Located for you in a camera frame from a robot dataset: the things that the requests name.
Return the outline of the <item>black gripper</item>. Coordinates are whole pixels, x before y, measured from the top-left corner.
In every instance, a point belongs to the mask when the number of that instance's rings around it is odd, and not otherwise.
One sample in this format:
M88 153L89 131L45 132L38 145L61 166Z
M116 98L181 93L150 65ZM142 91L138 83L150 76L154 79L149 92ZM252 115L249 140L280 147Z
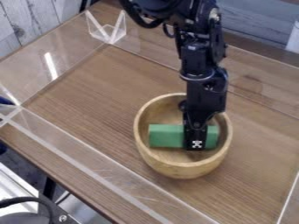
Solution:
M222 67L210 69L208 77L186 80L185 99L178 103L182 113L182 146L202 151L208 135L206 121L225 110L228 73Z

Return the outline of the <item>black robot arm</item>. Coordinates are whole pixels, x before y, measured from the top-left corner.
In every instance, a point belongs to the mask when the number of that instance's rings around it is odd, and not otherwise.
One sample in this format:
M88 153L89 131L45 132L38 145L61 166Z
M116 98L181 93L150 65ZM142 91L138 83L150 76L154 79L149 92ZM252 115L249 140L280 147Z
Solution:
M174 40L181 60L180 78L186 82L181 111L181 147L204 151L214 147L218 133L208 126L225 111L228 72L220 7L216 0L118 0L125 13L145 29L162 28Z

